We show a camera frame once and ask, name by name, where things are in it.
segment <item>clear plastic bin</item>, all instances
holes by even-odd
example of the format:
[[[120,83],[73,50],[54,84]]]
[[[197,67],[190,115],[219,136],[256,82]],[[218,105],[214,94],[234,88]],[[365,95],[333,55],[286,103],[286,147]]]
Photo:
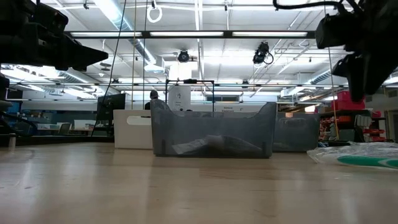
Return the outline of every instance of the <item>clear plastic bin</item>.
[[[305,152],[318,146],[319,114],[278,112],[274,152]]]
[[[258,113],[173,112],[150,103],[156,156],[258,157],[272,155],[276,103]]]

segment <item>person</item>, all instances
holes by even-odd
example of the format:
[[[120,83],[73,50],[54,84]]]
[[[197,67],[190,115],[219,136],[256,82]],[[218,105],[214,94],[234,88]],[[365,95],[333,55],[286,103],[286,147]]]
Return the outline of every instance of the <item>person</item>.
[[[157,100],[159,98],[159,94],[156,90],[152,90],[149,94],[150,100]],[[145,104],[145,110],[150,110],[150,102]]]

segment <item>plastic bag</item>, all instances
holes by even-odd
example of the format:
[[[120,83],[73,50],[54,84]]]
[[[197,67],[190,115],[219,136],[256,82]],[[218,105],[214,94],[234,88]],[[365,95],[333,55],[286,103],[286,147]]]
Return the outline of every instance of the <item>plastic bag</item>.
[[[391,142],[350,142],[350,144],[340,147],[318,147],[307,151],[307,154],[317,163],[398,169],[398,144]]]

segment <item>ceiling camera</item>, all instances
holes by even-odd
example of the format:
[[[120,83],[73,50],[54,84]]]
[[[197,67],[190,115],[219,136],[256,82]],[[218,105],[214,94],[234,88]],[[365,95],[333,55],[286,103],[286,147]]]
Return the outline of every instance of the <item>ceiling camera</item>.
[[[178,61],[182,63],[189,61],[189,54],[187,50],[181,50],[180,54],[178,55]]]
[[[271,62],[266,62],[267,56],[271,56],[272,59]],[[267,42],[261,42],[253,57],[254,64],[259,65],[262,64],[263,62],[268,65],[274,62],[274,57],[272,56],[271,53],[269,53],[269,46]]]

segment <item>security camera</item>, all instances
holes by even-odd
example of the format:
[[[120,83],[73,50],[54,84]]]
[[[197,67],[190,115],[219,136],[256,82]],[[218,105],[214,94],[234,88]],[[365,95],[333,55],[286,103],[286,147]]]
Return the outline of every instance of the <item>security camera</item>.
[[[187,50],[181,50],[180,54],[178,55],[178,61],[182,63],[189,61],[189,54]]]

